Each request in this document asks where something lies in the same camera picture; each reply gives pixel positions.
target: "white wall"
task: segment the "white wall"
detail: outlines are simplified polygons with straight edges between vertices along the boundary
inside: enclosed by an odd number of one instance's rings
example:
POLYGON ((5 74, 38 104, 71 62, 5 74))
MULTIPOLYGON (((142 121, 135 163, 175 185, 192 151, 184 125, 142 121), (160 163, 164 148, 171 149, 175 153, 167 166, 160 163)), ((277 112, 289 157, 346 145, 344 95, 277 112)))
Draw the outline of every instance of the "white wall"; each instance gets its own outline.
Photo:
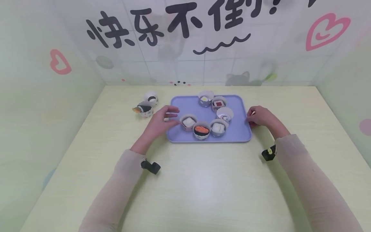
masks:
POLYGON ((371 166, 371 30, 317 86, 368 165, 371 166))
POLYGON ((0 31, 0 231, 17 232, 104 82, 37 1, 2 1, 0 31), (70 73, 51 69, 52 49, 70 73))
MULTIPOLYGON (((260 14, 252 18, 250 15, 255 8, 255 1, 252 1, 250 7, 245 4, 238 7, 238 10, 242 10, 243 22, 225 29, 229 22, 225 18, 231 13, 225 9, 225 1, 220 8, 221 29, 216 31, 214 17, 208 15, 216 0, 194 0, 197 8, 187 13, 190 35, 184 38, 180 26, 173 32, 168 31, 176 14, 168 14, 165 9, 174 4, 189 2, 192 1, 54 0, 53 7, 73 40, 89 55, 91 64, 108 84, 313 85, 338 64, 341 54, 347 53, 349 42, 358 36, 360 28, 368 22, 371 5, 368 0, 317 0, 308 8, 308 0, 282 0, 277 5, 276 13, 270 15, 273 0, 263 0, 260 14), (164 37, 158 37, 156 46, 150 46, 146 40, 138 40, 141 33, 135 28, 135 16, 130 13, 131 10, 146 8, 152 10, 152 13, 146 15, 149 22, 152 25, 158 24, 157 30, 164 33, 164 37), (116 17, 122 28, 128 30, 128 35, 121 36, 121 48, 114 48, 115 38, 105 36, 110 28, 100 24, 101 11, 116 17), (330 13, 336 16, 334 20, 340 21, 329 22, 330 13), (202 22, 202 28, 196 28, 190 22, 192 16, 202 22), (102 30, 100 35, 108 48, 97 38, 93 40, 88 36, 87 30, 92 29, 86 20, 102 30), (215 52, 202 55, 193 52, 202 51, 205 47, 215 48, 220 42, 229 44, 235 36, 241 39, 249 33, 251 37, 247 41, 236 42, 228 48, 221 47, 215 52), (311 46, 323 46, 307 49, 308 35, 311 46), (124 39, 132 40, 135 46, 129 46, 124 39), (109 58, 114 68, 100 67, 96 62, 97 56, 109 58), (228 74, 241 75, 246 71, 250 78, 227 78, 228 74), (271 73, 277 75, 276 79, 264 82, 271 73)), ((141 29, 146 28, 143 22, 141 19, 141 29)))

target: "beige sleeve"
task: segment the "beige sleeve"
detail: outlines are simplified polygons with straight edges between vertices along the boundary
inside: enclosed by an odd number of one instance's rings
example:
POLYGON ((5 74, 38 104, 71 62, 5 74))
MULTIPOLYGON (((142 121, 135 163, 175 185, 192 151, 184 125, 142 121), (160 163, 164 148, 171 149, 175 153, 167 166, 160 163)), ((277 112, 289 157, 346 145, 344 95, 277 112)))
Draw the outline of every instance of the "beige sleeve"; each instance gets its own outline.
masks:
POLYGON ((313 232, 362 232, 349 206, 297 135, 276 139, 277 158, 294 186, 313 232))
POLYGON ((79 232, 116 232, 131 192, 143 169, 144 155, 125 150, 112 176, 98 193, 82 220, 79 232))

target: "tiled wall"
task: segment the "tiled wall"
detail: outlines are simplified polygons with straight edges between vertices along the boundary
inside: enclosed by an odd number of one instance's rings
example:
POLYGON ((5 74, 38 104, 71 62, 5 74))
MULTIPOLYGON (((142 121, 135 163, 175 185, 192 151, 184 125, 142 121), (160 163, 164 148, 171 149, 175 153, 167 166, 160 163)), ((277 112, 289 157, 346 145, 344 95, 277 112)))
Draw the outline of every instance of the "tiled wall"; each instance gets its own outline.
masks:
MULTIPOLYGON (((90 57, 92 67, 108 84, 313 85, 335 67, 340 54, 344 55, 352 49, 349 45, 359 36, 360 28, 368 24, 367 9, 371 5, 367 0, 316 0, 308 7, 308 0, 285 0, 280 1, 276 6, 277 11, 271 15, 273 0, 263 0, 260 14, 251 17, 258 1, 252 1, 251 6, 247 6, 249 0, 240 0, 235 1, 240 3, 236 10, 242 10, 237 18, 243 21, 226 29, 226 23, 231 22, 226 20, 226 16, 232 12, 226 10, 226 5, 234 1, 194 0, 197 7, 187 13, 189 37, 184 38, 180 25, 169 32, 168 26, 176 14, 168 14, 166 7, 190 2, 56 0, 53 7, 58 12, 56 17, 63 21, 79 49, 90 57), (208 14, 215 3, 221 4, 219 31, 214 28, 214 15, 208 14), (147 8, 152 10, 146 15, 149 23, 158 24, 157 31, 164 34, 163 37, 157 37, 158 43, 155 46, 150 46, 146 40, 138 40, 142 34, 135 28, 135 16, 130 12, 147 8), (101 11, 108 17, 116 17, 122 28, 128 30, 128 35, 120 37, 120 48, 114 48, 115 38, 105 36, 111 29, 100 24, 99 20, 103 18, 101 11), (330 22, 330 13, 340 21, 330 22), (202 28, 192 24, 190 19, 193 16, 202 22, 202 28), (99 27, 102 30, 96 30, 96 33, 102 36, 108 48, 104 47, 97 35, 95 40, 90 38, 87 30, 92 29, 86 20, 90 20, 95 29, 99 27), (313 35, 307 39, 312 26, 315 28, 313 35), (235 42, 228 48, 221 47, 202 55, 193 52, 202 51, 205 47, 215 48, 220 42, 229 44, 235 36, 242 39, 248 34, 251 37, 247 41, 235 42), (132 40, 135 45, 128 45, 124 39, 132 40), (323 46, 307 49, 307 40, 312 46, 323 46), (100 62, 97 62, 97 56, 105 56, 114 67, 102 68, 98 65, 100 62), (249 78, 241 81, 241 78, 235 77, 227 82, 228 74, 241 75, 246 71, 249 72, 249 78), (264 81, 269 74, 274 74, 273 78, 264 81)), ((143 18, 139 25, 141 29, 147 28, 143 18)))

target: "wrist band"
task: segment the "wrist band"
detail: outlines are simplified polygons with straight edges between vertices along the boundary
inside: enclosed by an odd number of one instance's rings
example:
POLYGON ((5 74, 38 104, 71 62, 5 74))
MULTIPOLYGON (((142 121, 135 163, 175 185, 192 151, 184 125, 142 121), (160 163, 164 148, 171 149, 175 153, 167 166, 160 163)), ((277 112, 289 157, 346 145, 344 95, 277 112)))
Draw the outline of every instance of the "wrist band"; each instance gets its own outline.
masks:
POLYGON ((147 169, 148 171, 150 171, 151 173, 153 174, 157 174, 158 171, 160 170, 161 166, 158 164, 158 163, 153 163, 151 164, 150 162, 147 161, 147 159, 143 160, 141 163, 140 163, 140 166, 143 168, 143 169, 147 169))
POLYGON ((271 146, 270 149, 264 150, 262 156, 265 161, 273 160, 276 156, 276 145, 271 146))

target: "hand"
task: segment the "hand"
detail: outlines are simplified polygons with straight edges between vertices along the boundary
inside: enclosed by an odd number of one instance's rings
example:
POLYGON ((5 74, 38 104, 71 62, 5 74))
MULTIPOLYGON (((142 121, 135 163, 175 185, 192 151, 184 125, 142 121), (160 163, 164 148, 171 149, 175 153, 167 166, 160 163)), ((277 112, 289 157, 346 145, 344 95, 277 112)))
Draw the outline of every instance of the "hand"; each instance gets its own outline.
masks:
POLYGON ((180 124, 178 120, 164 121, 165 118, 174 118, 179 113, 178 107, 166 105, 159 109, 151 118, 142 136, 155 140, 157 137, 168 131, 171 127, 180 124))
POLYGON ((262 106, 253 106, 247 112, 247 121, 251 127, 258 125, 269 127, 269 125, 279 122, 278 118, 267 108, 262 106))
POLYGON ((247 112, 246 120, 251 127, 266 126, 275 140, 290 135, 285 125, 272 112, 262 106, 251 107, 247 112))
POLYGON ((181 122, 178 120, 169 120, 164 121, 165 118, 174 118, 179 113, 178 107, 166 105, 163 108, 159 109, 151 118, 147 127, 145 128, 143 134, 138 138, 130 150, 146 155, 148 149, 150 148, 152 142, 169 130, 171 127, 174 127, 181 122))

